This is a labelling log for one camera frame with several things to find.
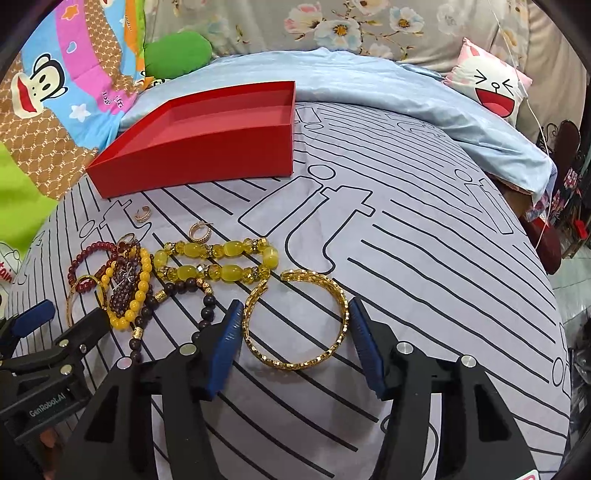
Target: gold bracelet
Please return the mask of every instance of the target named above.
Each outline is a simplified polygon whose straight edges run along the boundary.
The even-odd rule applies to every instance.
[[[101,295],[102,298],[99,297],[99,306],[103,310],[106,310],[107,293],[106,293],[105,289],[103,288],[103,284],[94,275],[82,275],[81,277],[76,279],[76,281],[74,282],[74,284],[72,285],[72,287],[70,289],[70,293],[68,294],[68,298],[66,299],[66,323],[69,328],[74,326],[74,320],[72,320],[72,304],[71,304],[72,295],[74,295],[74,293],[76,293],[76,286],[81,281],[87,280],[88,278],[93,279],[96,282],[95,288],[100,289],[100,292],[102,293],[102,295]]]
[[[281,280],[309,282],[323,287],[330,292],[330,294],[339,303],[341,315],[343,317],[343,322],[341,323],[339,336],[337,337],[336,342],[326,352],[321,353],[319,356],[313,358],[312,360],[308,360],[307,362],[301,362],[297,364],[288,364],[285,362],[280,362],[279,360],[273,360],[267,357],[266,355],[260,353],[252,343],[251,334],[248,330],[248,325],[250,323],[252,311],[258,299],[261,298],[261,295],[268,288],[267,280],[262,280],[252,290],[251,294],[246,299],[244,314],[242,316],[242,334],[244,335],[244,341],[248,345],[248,348],[250,349],[252,354],[255,357],[257,357],[262,363],[268,365],[269,367],[278,368],[279,370],[302,370],[304,368],[318,365],[327,358],[332,356],[332,354],[343,342],[345,334],[347,333],[347,328],[349,327],[349,303],[347,302],[347,298],[345,297],[345,292],[342,288],[340,288],[340,285],[331,278],[327,277],[326,275],[312,272],[310,270],[286,270],[281,273]]]

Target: cartoon face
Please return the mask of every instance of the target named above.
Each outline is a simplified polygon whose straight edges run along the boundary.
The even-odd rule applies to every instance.
[[[57,60],[48,53],[41,55],[33,65],[29,77],[17,73],[11,82],[12,107],[20,118],[32,118],[43,111],[43,101],[58,98],[68,91],[64,87],[66,76]]]

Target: metal screw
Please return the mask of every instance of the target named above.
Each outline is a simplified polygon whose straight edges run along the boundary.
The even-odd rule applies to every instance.
[[[117,368],[125,370],[126,368],[131,367],[132,363],[133,361],[131,358],[129,358],[128,356],[122,356],[121,358],[119,358],[119,360],[117,360]]]
[[[462,363],[465,367],[473,368],[476,366],[476,359],[472,355],[464,355],[462,357]]]
[[[409,355],[413,352],[414,347],[408,342],[400,342],[396,346],[396,350],[398,350],[403,355]]]
[[[197,351],[197,347],[192,343],[185,343],[184,345],[181,345],[181,348],[179,348],[178,351],[181,355],[189,356],[193,355]]]

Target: colorful blanket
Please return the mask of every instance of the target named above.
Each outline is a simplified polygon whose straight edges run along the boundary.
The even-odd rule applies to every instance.
[[[142,0],[64,0],[12,62],[0,83],[0,291],[115,138],[144,85],[143,45]]]

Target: cartoon pillow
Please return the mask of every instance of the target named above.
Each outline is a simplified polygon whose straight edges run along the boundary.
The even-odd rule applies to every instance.
[[[515,126],[519,106],[532,80],[493,54],[464,38],[457,65],[443,83],[470,97]]]

